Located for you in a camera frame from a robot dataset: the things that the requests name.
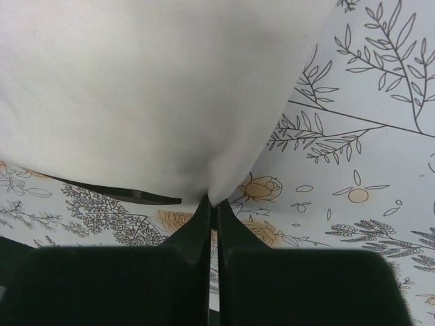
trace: black plastic object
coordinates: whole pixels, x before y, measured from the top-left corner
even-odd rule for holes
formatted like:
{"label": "black plastic object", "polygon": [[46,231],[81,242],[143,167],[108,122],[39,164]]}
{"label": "black plastic object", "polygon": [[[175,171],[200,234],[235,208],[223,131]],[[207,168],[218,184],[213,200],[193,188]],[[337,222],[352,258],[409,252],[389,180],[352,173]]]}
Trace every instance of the black plastic object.
{"label": "black plastic object", "polygon": [[0,325],[206,325],[211,206],[158,247],[35,249],[0,304]]}
{"label": "black plastic object", "polygon": [[412,325],[376,253],[270,249],[227,202],[217,208],[217,234],[221,325]]}
{"label": "black plastic object", "polygon": [[218,233],[220,321],[209,325],[411,326],[376,253],[275,250],[227,201],[204,198],[153,248],[31,251],[0,303],[0,325],[207,325],[211,226]]}

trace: orange flower illustration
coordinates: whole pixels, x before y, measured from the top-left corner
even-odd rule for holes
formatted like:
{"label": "orange flower illustration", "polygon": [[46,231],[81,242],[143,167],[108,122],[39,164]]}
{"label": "orange flower illustration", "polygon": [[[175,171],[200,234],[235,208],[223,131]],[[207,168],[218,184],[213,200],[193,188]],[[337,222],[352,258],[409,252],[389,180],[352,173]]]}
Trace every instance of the orange flower illustration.
{"label": "orange flower illustration", "polygon": [[178,229],[189,221],[193,214],[159,211],[159,217],[162,219],[163,226],[169,234],[174,234]]}
{"label": "orange flower illustration", "polygon": [[278,237],[273,233],[275,228],[268,222],[258,223],[251,219],[249,221],[242,222],[257,238],[264,242],[268,246],[272,246]]}
{"label": "orange flower illustration", "polygon": [[281,194],[283,185],[271,176],[252,179],[252,174],[249,173],[246,185],[240,185],[239,189],[243,192],[243,196],[238,198],[272,201]]}
{"label": "orange flower illustration", "polygon": [[435,306],[435,294],[417,294],[417,297],[426,297],[425,303]]}

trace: rose illustration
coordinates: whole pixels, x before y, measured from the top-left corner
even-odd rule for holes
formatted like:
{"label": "rose illustration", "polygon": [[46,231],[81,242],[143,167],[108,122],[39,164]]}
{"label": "rose illustration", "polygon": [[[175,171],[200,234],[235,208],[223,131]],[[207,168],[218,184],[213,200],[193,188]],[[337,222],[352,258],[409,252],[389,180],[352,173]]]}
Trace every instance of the rose illustration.
{"label": "rose illustration", "polygon": [[248,199],[272,201],[281,194],[283,185],[271,176],[252,179],[250,173],[247,184],[240,185],[239,189],[244,193],[243,197],[248,197]]}
{"label": "rose illustration", "polygon": [[159,211],[158,215],[162,219],[163,226],[169,234],[174,234],[178,229],[189,221],[193,214]]}
{"label": "rose illustration", "polygon": [[270,227],[265,224],[254,222],[252,220],[242,222],[257,238],[264,242],[268,246],[272,246],[276,241],[277,236],[274,235]]}

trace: white fabric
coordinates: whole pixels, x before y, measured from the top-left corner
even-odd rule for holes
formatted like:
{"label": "white fabric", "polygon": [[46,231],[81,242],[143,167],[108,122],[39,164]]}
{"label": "white fabric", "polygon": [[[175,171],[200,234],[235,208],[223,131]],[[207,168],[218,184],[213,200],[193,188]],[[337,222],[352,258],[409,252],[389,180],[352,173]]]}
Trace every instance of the white fabric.
{"label": "white fabric", "polygon": [[218,203],[260,154],[335,2],[0,0],[0,158]]}

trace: printed floral pattern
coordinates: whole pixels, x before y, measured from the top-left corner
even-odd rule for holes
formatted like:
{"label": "printed floral pattern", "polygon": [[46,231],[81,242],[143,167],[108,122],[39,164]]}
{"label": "printed floral pattern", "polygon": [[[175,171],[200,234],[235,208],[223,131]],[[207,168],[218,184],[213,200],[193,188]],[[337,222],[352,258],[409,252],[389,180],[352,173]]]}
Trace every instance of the printed floral pattern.
{"label": "printed floral pattern", "polygon": [[[272,248],[382,255],[415,325],[435,323],[433,8],[429,0],[338,1],[265,150],[229,198]],[[158,245],[192,217],[182,211],[119,202],[0,162],[0,235],[33,247]],[[215,302],[217,247],[214,232]]]}

